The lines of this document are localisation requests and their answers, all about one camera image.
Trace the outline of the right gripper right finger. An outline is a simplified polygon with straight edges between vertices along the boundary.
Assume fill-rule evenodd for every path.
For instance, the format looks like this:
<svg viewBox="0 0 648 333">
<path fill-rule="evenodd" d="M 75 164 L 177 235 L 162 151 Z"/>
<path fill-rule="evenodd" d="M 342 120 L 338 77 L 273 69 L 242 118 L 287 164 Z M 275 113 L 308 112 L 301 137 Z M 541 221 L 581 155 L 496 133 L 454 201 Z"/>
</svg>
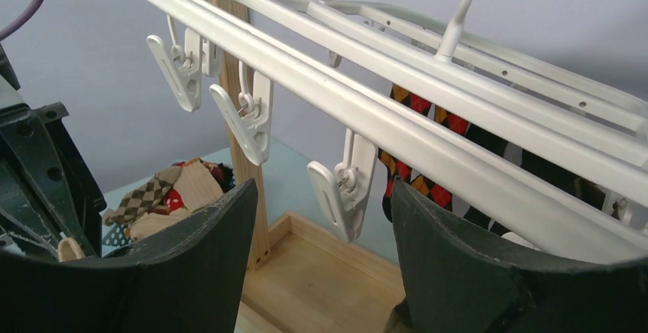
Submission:
<svg viewBox="0 0 648 333">
<path fill-rule="evenodd" d="M 596 264 L 497 236 L 396 179 L 392 225 L 417 332 L 645 332 L 647 261 Z"/>
</svg>

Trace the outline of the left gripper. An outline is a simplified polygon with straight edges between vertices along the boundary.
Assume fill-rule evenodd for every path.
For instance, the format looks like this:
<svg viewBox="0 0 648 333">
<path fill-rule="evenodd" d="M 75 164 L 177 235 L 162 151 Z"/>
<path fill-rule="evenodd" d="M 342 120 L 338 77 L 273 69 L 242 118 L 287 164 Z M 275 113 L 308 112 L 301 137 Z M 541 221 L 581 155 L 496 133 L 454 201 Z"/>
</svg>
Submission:
<svg viewBox="0 0 648 333">
<path fill-rule="evenodd" d="M 32 108 L 1 54 L 1 236 L 43 260 L 102 253 L 100 212 L 107 203 L 66 129 L 66 106 Z"/>
</svg>

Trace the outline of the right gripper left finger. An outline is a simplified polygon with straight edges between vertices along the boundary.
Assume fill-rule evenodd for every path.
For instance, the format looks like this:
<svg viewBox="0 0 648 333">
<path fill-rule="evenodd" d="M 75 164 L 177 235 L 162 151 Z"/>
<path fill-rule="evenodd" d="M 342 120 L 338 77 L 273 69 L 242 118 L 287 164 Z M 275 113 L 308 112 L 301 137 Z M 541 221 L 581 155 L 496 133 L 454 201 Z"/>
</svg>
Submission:
<svg viewBox="0 0 648 333">
<path fill-rule="evenodd" d="M 257 211 L 247 180 L 103 258 L 1 254 L 3 332 L 232 332 Z"/>
</svg>

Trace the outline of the white plastic clip hanger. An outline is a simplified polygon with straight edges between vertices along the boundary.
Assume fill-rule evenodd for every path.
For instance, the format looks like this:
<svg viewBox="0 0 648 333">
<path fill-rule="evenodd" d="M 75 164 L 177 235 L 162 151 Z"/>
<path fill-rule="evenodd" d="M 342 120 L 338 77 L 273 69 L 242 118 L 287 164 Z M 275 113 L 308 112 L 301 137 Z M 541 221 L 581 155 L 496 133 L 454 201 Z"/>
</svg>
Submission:
<svg viewBox="0 0 648 333">
<path fill-rule="evenodd" d="M 201 81 L 238 59 L 240 91 L 209 89 L 244 155 L 270 154 L 274 86 L 346 126 L 333 170 L 308 166 L 340 240 L 361 233 L 378 150 L 427 146 L 429 176 L 547 253 L 616 263 L 647 254 L 647 103 L 613 86 L 465 32 L 471 0 L 449 23 L 396 5 L 338 0 L 146 0 L 183 44 L 148 45 L 180 106 L 201 105 Z M 509 142 L 504 157 L 390 98 L 399 86 Z M 599 211 L 520 167 L 522 149 L 604 191 Z"/>
</svg>

